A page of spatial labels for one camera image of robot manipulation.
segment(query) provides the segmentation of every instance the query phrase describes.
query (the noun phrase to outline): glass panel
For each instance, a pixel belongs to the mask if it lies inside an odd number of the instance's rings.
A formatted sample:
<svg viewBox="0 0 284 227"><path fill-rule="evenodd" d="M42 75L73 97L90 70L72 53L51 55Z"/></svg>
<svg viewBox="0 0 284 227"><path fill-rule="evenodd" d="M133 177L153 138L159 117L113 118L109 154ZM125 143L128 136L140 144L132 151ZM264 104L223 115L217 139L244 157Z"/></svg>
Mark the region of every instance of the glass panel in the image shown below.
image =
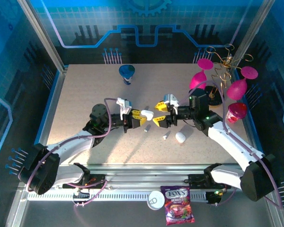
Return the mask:
<svg viewBox="0 0 284 227"><path fill-rule="evenodd" d="M31 3L65 64L120 63L107 53L121 54L122 63L191 63L198 48L237 47L262 0Z"/></svg>
<svg viewBox="0 0 284 227"><path fill-rule="evenodd" d="M284 181L284 0L275 1L247 53L254 61L240 66L253 66L259 76L247 80L246 98L262 149L277 157Z"/></svg>
<svg viewBox="0 0 284 227"><path fill-rule="evenodd" d="M17 1L0 1L0 227L19 184L11 149L34 143L55 72Z"/></svg>

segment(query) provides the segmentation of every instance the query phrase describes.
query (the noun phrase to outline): blue wall panel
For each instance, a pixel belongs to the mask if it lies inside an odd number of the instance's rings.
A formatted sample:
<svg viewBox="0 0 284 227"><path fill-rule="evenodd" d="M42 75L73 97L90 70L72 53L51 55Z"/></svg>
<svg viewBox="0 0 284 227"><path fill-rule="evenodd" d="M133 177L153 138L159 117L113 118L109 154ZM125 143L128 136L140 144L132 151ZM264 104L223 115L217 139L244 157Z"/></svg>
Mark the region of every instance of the blue wall panel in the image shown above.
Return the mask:
<svg viewBox="0 0 284 227"><path fill-rule="evenodd" d="M10 4L6 6L3 3L0 4L0 53L22 16L22 10L17 1L7 2Z"/></svg>
<svg viewBox="0 0 284 227"><path fill-rule="evenodd" d="M7 21L0 21L0 26L7 24ZM30 63L23 53L29 47L28 42L36 39L34 31L29 29L30 24L24 17L14 26L8 37L0 34L0 97L2 98L10 89L17 70L28 71Z"/></svg>
<svg viewBox="0 0 284 227"><path fill-rule="evenodd" d="M120 50L124 63L191 62L198 45L221 47L226 43L234 43L238 46L262 3L261 0L31 2L65 64L104 63L103 49L110 47ZM138 33L135 33L134 26L139 28ZM177 31L162 28L156 33L156 26L175 26ZM183 35L179 34L178 30L182 30ZM80 51L80 48L94 50ZM164 51L162 54L166 56L175 55L180 51L190 51L192 55L185 55L182 59L178 57L177 60L161 58L158 62L152 62L152 59L146 57L161 51ZM80 59L80 56L87 52L88 54Z"/></svg>
<svg viewBox="0 0 284 227"><path fill-rule="evenodd" d="M253 66L259 73L248 80L250 88L256 86L247 94L252 118L264 153L276 156L284 179L284 0L275 1L248 53L254 61L240 66Z"/></svg>

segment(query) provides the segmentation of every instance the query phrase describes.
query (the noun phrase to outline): pink cup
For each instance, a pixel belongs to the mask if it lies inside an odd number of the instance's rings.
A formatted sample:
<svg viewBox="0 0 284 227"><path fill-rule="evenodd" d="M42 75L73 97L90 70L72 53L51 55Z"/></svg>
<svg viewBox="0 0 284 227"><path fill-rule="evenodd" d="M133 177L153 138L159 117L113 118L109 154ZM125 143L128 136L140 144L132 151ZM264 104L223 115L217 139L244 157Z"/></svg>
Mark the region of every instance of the pink cup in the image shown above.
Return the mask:
<svg viewBox="0 0 284 227"><path fill-rule="evenodd" d="M190 89L193 89L195 88L199 83L203 82L203 81L206 81L206 75L204 73L204 70L202 70L201 72L198 72L194 75L194 77L191 79L191 82L189 84L189 88ZM206 83L204 84L201 84L198 88L201 88L201 89L205 89L206 87Z"/></svg>
<svg viewBox="0 0 284 227"><path fill-rule="evenodd" d="M243 119L247 114L247 106L244 103L233 103L228 106L226 118L230 123Z"/></svg>

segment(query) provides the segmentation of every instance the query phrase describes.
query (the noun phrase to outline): metal frame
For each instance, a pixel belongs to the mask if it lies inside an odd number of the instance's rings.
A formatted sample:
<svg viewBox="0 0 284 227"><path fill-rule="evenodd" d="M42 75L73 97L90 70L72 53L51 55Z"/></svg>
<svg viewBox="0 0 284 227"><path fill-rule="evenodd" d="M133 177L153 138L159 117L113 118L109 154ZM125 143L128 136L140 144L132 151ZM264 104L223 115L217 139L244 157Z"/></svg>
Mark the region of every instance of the metal frame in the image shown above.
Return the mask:
<svg viewBox="0 0 284 227"><path fill-rule="evenodd" d="M241 61L241 59L244 57L244 54L246 53L247 49L249 48L252 40L258 33L262 23L264 22L266 16L268 15L271 7L273 6L275 0L263 0L262 5L260 6L259 10L257 11L257 14L255 15L254 19L252 20L250 27L248 28L240 46L238 47L238 50L236 51L235 55L233 56L233 62L235 64L233 67L237 67Z"/></svg>
<svg viewBox="0 0 284 227"><path fill-rule="evenodd" d="M49 35L47 34L46 30L44 29L42 23L39 20L33 6L31 5L29 0L17 0L21 8L23 9L28 21L31 23L33 29L35 30L36 34L38 35L40 41L42 42L44 48L46 49L48 55L52 59L53 63L55 64L57 70L60 73L64 73L64 64L53 45Z"/></svg>
<svg viewBox="0 0 284 227"><path fill-rule="evenodd" d="M270 8L272 7L275 0L264 0L261 7L259 8L253 22L251 23L241 45L236 52L234 59L240 59L245 54L250 43L252 42L254 36L257 34L260 26L262 25L264 19L266 18ZM49 39L48 34L43 28L40 20L36 16L34 9L30 3L26 0L18 0L18 3L22 7L24 13L26 14L28 20L32 24L34 30L36 31L38 37L43 43L46 51L53 60L58 71L62 73L59 80L59 85L56 86L55 92L53 94L52 100L50 102L50 108L48 110L43 129L41 131L41 136L39 137L39 142L45 144L47 141L48 133L52 123L52 117L59 100L59 96L62 89L64 78L64 64L56 51L53 43ZM144 199L148 192L157 189L159 186L166 184L183 184L183 179L187 177L188 174L201 174L207 165L100 165L100 166L88 166L88 168L94 173L105 173L107 174L107 179L109 180L108 190L105 191L107 196L114 193L121 194L143 194ZM57 193L61 194L61 189L56 190ZM275 193L271 193L269 197L276 201ZM36 197L29 195L29 193L24 191L24 184L19 184L18 191L14 198L8 221L6 223L7 227L20 226L22 216L25 211L27 204L27 199L36 200ZM271 214L273 223L276 227L284 227L284 212L276 209L272 205L267 205L268 210Z"/></svg>
<svg viewBox="0 0 284 227"><path fill-rule="evenodd" d="M29 201L74 201L74 202L84 202L87 199L83 196L79 196L77 199L73 199L73 190L50 190L44 195L37 195L30 193L28 195ZM124 201L124 202L134 202L134 201L147 201L149 194L151 192L110 192L109 190L101 192L94 201ZM95 190L90 193L88 198L91 199L96 195ZM190 201L191 202L208 202L206 200L206 192L195 192L190 191Z"/></svg>

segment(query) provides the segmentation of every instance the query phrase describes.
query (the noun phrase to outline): pink wine glass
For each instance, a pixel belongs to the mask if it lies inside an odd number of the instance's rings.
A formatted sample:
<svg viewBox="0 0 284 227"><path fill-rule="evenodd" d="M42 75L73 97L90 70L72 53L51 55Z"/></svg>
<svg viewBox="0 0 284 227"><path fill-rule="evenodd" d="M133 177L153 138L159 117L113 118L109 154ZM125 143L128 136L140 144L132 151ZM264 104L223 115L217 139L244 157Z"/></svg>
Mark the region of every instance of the pink wine glass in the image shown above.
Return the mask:
<svg viewBox="0 0 284 227"><path fill-rule="evenodd" d="M195 88L199 83L206 81L206 75L204 73L204 70L211 70L213 68L213 62L207 58L202 58L198 60L197 62L198 66L202 69L201 72L196 73L193 78L191 79L191 82L189 84L189 88L193 89ZM200 85L198 88L205 89L206 83Z"/></svg>
<svg viewBox="0 0 284 227"><path fill-rule="evenodd" d="M233 82L227 90L228 97L233 100L240 100L244 96L247 90L246 79L255 79L258 76L257 70L250 66L243 67L241 69L241 74L244 76L244 79Z"/></svg>

